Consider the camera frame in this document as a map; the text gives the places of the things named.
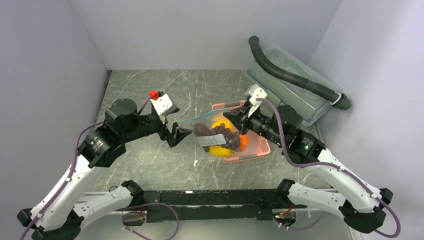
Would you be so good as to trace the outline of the dark purple grape bunch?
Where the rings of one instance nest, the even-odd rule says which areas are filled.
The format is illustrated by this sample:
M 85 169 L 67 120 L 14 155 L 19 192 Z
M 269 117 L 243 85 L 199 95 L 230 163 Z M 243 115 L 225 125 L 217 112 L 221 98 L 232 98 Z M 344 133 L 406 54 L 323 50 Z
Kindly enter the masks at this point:
M 222 135 L 224 141 L 222 141 L 222 138 L 220 137 L 218 139 L 218 144 L 214 145 L 202 145 L 203 150 L 206 153 L 209 153 L 209 147 L 210 146 L 221 146 L 226 149 L 232 149 L 234 153 L 240 152 L 239 146 L 240 146 L 240 138 L 239 131 L 231 131 L 229 128 L 225 128 L 225 125 L 222 123 L 220 126 L 217 126 L 215 128 L 211 129 L 211 126 L 209 127 L 209 135 L 205 137 L 213 137 L 217 135 Z

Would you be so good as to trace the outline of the dark red round fruit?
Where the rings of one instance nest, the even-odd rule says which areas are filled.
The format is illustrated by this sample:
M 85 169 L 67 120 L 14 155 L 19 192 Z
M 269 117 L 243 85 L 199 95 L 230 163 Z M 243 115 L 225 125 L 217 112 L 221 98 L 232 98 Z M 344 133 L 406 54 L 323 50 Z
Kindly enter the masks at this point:
M 196 137 L 204 137 L 210 134 L 210 129 L 203 123 L 196 123 L 193 125 L 193 133 Z

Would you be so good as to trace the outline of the yellow mango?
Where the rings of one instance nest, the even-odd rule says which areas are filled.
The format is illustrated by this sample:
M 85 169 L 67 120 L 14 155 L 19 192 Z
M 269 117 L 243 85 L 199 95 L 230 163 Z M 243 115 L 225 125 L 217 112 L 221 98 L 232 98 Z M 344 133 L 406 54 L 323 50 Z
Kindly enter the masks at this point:
M 208 153 L 214 157 L 227 158 L 231 157 L 235 152 L 230 148 L 214 145 L 209 147 Z

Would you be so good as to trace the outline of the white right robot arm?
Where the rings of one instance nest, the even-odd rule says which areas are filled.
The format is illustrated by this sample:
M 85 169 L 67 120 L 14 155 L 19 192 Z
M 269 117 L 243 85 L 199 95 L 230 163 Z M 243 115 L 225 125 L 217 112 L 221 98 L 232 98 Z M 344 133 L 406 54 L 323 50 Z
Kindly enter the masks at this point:
M 313 207 L 340 217 L 349 227 L 364 234 L 378 233 L 386 214 L 393 212 L 390 208 L 393 192 L 374 187 L 352 173 L 324 143 L 300 128 L 302 118 L 292 107 L 276 106 L 273 116 L 268 117 L 245 104 L 223 115 L 241 133 L 252 131 L 276 144 L 290 165 L 310 171 L 335 189 L 331 193 L 284 179 L 275 194 L 280 207 Z

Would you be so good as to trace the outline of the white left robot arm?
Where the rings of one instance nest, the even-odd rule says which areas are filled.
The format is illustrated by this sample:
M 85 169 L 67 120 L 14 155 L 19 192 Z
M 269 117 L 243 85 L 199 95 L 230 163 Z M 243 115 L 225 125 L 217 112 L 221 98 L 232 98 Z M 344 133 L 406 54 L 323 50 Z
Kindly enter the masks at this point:
M 79 199 L 126 152 L 127 143 L 158 134 L 174 147 L 192 133 L 177 123 L 168 129 L 167 115 L 179 111 L 168 95 L 153 100 L 151 106 L 151 113 L 143 115 L 133 100 L 118 99 L 105 111 L 104 121 L 87 127 L 85 139 L 76 140 L 73 160 L 58 183 L 39 204 L 17 214 L 24 232 L 33 230 L 34 240 L 73 240 L 110 212 L 144 207 L 144 190 L 133 180 L 90 201 L 79 203 Z

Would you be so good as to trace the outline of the clear zip top bag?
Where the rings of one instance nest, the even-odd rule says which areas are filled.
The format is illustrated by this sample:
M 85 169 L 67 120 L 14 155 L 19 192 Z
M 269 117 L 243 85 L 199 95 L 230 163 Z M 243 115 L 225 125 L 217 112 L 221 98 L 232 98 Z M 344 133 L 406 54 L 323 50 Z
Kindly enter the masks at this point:
M 241 134 L 224 113 L 227 108 L 216 109 L 191 119 L 177 120 L 182 129 L 192 131 L 196 143 L 214 157 L 230 158 L 251 150 L 247 134 Z

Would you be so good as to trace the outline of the orange fruit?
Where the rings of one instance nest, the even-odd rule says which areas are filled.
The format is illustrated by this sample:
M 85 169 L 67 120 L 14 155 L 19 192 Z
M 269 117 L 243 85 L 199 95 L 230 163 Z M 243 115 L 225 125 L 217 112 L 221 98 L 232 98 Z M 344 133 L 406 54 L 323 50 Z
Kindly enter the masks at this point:
M 239 135 L 239 142 L 240 142 L 239 151 L 240 152 L 245 151 L 249 144 L 249 136 L 247 134 Z

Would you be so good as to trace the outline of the yellow bell pepper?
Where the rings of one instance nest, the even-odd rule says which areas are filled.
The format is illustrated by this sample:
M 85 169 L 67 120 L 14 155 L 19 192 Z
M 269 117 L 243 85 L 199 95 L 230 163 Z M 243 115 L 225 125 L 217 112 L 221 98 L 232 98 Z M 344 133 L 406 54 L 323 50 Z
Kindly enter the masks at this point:
M 236 130 L 234 125 L 222 114 L 214 116 L 211 121 L 212 124 L 210 125 L 210 129 L 219 127 L 221 124 L 224 124 L 225 128 L 229 128 L 232 132 Z

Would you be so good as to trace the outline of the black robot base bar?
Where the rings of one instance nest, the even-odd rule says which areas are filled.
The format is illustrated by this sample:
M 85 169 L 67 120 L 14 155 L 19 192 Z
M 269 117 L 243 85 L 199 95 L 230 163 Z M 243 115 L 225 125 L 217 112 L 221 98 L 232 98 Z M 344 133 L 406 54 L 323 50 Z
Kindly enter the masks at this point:
M 143 210 L 147 223 L 161 223 L 176 219 L 271 221 L 288 209 L 306 208 L 278 196 L 274 189 L 147 190 L 143 203 L 145 207 L 132 203 L 121 210 Z

